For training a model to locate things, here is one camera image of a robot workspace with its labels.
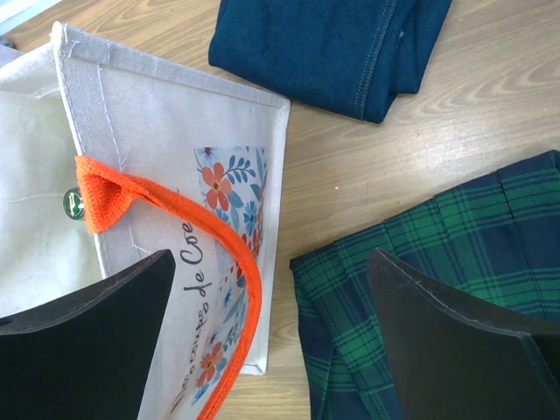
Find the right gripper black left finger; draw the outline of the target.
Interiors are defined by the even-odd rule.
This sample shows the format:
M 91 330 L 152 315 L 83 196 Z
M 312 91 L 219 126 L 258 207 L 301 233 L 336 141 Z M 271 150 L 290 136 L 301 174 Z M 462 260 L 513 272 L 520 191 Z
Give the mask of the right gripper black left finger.
M 135 419 L 171 293 L 168 249 L 1 319 L 3 419 Z

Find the beige canvas tote bag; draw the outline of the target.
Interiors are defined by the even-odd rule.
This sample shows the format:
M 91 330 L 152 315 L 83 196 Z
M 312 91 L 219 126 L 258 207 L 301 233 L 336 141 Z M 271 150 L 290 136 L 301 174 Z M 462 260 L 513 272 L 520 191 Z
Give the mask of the beige canvas tote bag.
M 55 23 L 1 51 L 1 319 L 159 250 L 175 272 L 135 419 L 213 419 L 260 375 L 289 102 Z M 78 187 L 85 219 L 63 196 Z

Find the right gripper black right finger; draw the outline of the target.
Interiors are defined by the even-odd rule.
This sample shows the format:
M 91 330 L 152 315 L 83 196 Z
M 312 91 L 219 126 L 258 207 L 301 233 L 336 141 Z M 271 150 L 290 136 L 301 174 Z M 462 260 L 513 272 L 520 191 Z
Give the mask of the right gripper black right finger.
M 368 278 L 406 419 L 557 419 L 559 323 L 491 304 L 376 248 Z

